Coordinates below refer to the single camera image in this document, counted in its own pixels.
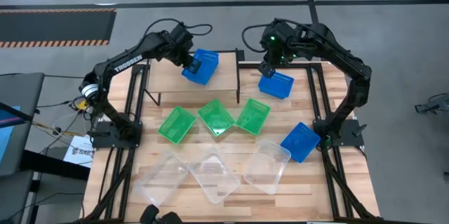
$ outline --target black mounting plate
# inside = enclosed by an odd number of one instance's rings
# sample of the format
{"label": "black mounting plate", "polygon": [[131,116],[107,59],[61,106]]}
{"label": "black mounting plate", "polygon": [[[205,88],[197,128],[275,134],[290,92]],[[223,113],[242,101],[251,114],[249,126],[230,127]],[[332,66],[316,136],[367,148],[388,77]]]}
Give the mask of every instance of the black mounting plate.
{"label": "black mounting plate", "polygon": [[[314,131],[320,132],[321,128],[325,125],[325,120],[317,119],[313,123]],[[333,139],[333,146],[363,146],[363,137],[360,134],[355,136],[353,132],[357,132],[360,129],[358,120],[347,119],[342,124],[341,138]]]}
{"label": "black mounting plate", "polygon": [[122,140],[119,138],[120,134],[116,127],[110,121],[98,122],[95,129],[92,130],[93,144],[95,148],[102,147],[120,147],[120,148],[135,148],[139,147],[140,138],[142,135],[142,122],[135,126],[135,137],[129,140]]}

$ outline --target gray floor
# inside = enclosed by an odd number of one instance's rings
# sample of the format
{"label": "gray floor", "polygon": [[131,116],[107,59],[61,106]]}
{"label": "gray floor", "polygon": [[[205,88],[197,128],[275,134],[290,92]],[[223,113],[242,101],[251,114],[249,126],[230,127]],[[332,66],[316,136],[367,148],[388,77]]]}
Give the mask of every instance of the gray floor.
{"label": "gray floor", "polygon": [[[0,5],[101,4],[219,0],[0,0]],[[447,92],[449,63],[449,5],[425,6],[319,6],[319,20],[337,40],[373,68],[368,104],[356,115],[368,127],[363,132],[371,178],[383,217],[425,223],[447,223],[449,183],[449,129],[441,115],[418,115],[413,105],[433,94]],[[7,48],[0,50],[0,74],[45,72],[81,76],[99,61],[132,46],[146,24],[162,17],[179,18],[189,25],[209,22],[213,33],[194,40],[196,48],[244,48],[240,32],[246,25],[269,22],[274,17],[310,22],[306,6],[120,9],[111,43],[105,47]],[[161,24],[157,28],[170,28]],[[248,33],[256,44],[257,32]],[[246,50],[249,60],[260,55]],[[49,79],[40,104],[57,103],[78,95],[79,81]],[[70,110],[49,108],[38,120],[53,122]],[[76,130],[83,131],[82,121]],[[52,139],[33,130],[27,149],[40,151]],[[64,211],[69,221],[79,214],[79,204],[49,205],[39,213],[39,223],[56,223],[53,213]]]}

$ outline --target floor mat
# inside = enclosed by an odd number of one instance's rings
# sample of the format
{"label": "floor mat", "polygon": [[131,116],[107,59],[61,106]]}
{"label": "floor mat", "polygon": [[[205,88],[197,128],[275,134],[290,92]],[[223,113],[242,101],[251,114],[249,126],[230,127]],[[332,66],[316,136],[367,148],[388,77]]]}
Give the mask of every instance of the floor mat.
{"label": "floor mat", "polygon": [[104,46],[117,10],[49,9],[0,11],[0,48]]}

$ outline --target blue plastic bin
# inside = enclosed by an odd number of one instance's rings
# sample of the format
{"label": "blue plastic bin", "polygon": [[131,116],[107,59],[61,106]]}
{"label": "blue plastic bin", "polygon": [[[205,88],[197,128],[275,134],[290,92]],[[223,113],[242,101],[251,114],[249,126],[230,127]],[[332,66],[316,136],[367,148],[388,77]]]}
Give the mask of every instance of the blue plastic bin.
{"label": "blue plastic bin", "polygon": [[218,53],[197,49],[194,58],[201,61],[198,71],[194,74],[187,69],[183,69],[182,75],[190,81],[206,85],[215,69],[217,69]]}
{"label": "blue plastic bin", "polygon": [[263,93],[284,99],[290,95],[294,79],[275,72],[271,78],[262,75],[259,81],[259,90]]}
{"label": "blue plastic bin", "polygon": [[281,146],[292,153],[292,158],[302,163],[319,143],[320,137],[300,122],[282,141]]}

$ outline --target wooden table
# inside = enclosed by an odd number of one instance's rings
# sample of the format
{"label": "wooden table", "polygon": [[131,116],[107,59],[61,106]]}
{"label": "wooden table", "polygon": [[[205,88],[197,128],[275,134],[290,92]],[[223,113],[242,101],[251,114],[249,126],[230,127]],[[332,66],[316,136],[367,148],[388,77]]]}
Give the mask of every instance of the wooden table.
{"label": "wooden table", "polygon": [[[243,173],[243,165],[252,156],[257,143],[261,139],[269,139],[280,143],[299,121],[311,126],[314,111],[306,71],[301,69],[278,71],[295,78],[290,97],[285,100],[279,100],[259,92],[257,84],[260,73],[257,69],[240,70],[241,104],[236,104],[233,93],[220,91],[209,91],[201,95],[192,92],[167,93],[162,97],[163,102],[160,107],[157,107],[146,97],[142,111],[144,135],[135,154],[132,182],[148,172],[152,165],[156,163],[159,154],[165,150],[171,150],[182,161],[189,162],[201,156],[206,149],[212,146],[220,151],[224,161],[240,176]],[[347,85],[343,73],[332,65],[323,63],[323,71],[330,104],[334,110],[345,97]],[[129,77],[130,71],[128,70],[116,76],[112,82],[109,99],[119,111],[124,109]],[[320,98],[319,102],[322,104],[317,76],[314,79]],[[157,133],[158,128],[174,106],[180,105],[193,114],[197,114],[198,109],[213,98],[218,98],[235,119],[249,98],[255,98],[271,106],[272,110],[259,136],[252,136],[234,127],[224,138],[216,139],[212,137],[210,131],[200,119],[196,121],[189,134],[179,145],[170,143]],[[371,213],[378,215],[377,203],[365,158],[354,147],[341,147],[340,149],[349,187]],[[91,212],[97,204],[108,154],[108,149],[98,150],[95,153],[84,198],[86,213]],[[105,188],[109,186],[112,167],[113,162],[109,165]],[[186,222],[333,219],[321,153],[316,150],[307,157],[303,164],[298,164],[293,160],[288,163],[275,195],[266,195],[247,184],[243,179],[241,179],[241,183],[241,186],[226,197],[223,202],[211,204],[193,176],[189,174],[175,194],[164,202],[159,209],[161,214],[174,211]],[[341,192],[337,185],[335,188],[339,200],[340,215],[344,215]],[[138,221],[148,204],[149,202],[142,195],[133,192],[133,185],[131,184],[125,221]],[[117,216],[118,208],[119,202],[116,200],[113,216]]]}
{"label": "wooden table", "polygon": [[239,78],[237,76],[236,51],[219,53],[217,66],[208,84],[196,84],[181,75],[182,68],[175,66],[169,60],[151,60],[147,90],[158,93],[157,105],[161,103],[162,93],[235,91],[239,102]]}

